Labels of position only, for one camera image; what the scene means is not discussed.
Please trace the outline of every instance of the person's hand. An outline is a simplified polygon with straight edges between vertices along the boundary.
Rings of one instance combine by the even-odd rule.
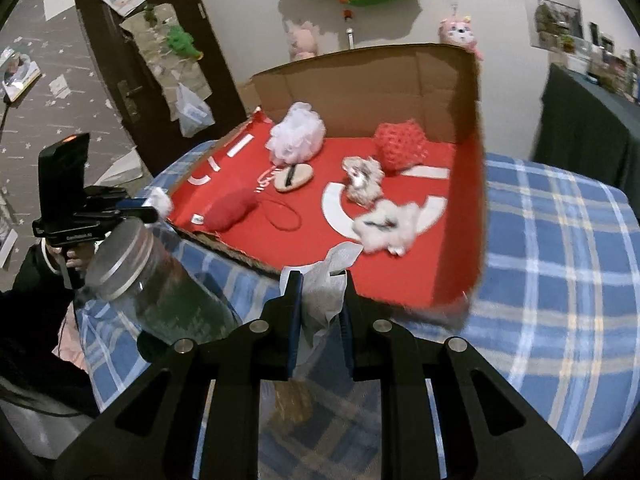
[[[60,247],[51,247],[48,243],[47,251],[52,256],[55,254],[62,254],[62,248]],[[82,244],[78,244],[73,247],[69,247],[66,249],[66,257],[68,258],[66,261],[66,266],[68,269],[78,269],[85,270],[91,258],[94,257],[95,246],[93,242],[86,242]]]

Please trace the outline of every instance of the jar lid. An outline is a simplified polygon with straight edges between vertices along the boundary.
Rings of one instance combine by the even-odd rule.
[[[100,244],[86,270],[85,284],[102,300],[114,300],[140,275],[153,244],[142,220],[123,220]]]

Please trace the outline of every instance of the person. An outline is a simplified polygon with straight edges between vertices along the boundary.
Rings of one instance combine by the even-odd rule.
[[[89,376],[52,353],[58,330],[74,291],[65,288],[54,255],[60,248],[42,240],[32,246],[15,277],[14,286],[0,292],[0,376],[18,388],[46,394],[85,415],[99,414]],[[80,244],[66,251],[69,269],[86,268],[94,254],[93,244]],[[72,283],[82,283],[76,272]],[[7,388],[0,399],[15,402]]]

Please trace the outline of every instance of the door handle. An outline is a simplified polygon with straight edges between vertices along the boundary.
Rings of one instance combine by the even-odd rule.
[[[123,79],[118,83],[118,92],[120,92],[120,97],[122,98],[122,102],[124,103],[125,110],[129,115],[129,120],[132,123],[135,123],[140,120],[140,112],[138,111],[138,106],[136,102],[133,100],[133,96],[139,93],[142,90],[142,86],[137,86],[136,88],[130,89],[129,83],[126,79]]]

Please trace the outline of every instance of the dark brown door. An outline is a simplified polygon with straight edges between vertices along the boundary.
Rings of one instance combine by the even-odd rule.
[[[180,134],[177,120],[170,120],[160,85],[133,40],[119,27],[124,18],[102,0],[76,0],[76,7],[102,79],[122,115],[123,126],[149,171],[156,175],[193,146],[225,135],[246,114],[200,0],[147,2],[172,4],[180,25],[194,37],[194,46],[204,53],[199,63],[212,91],[206,102],[216,123],[190,139]]]

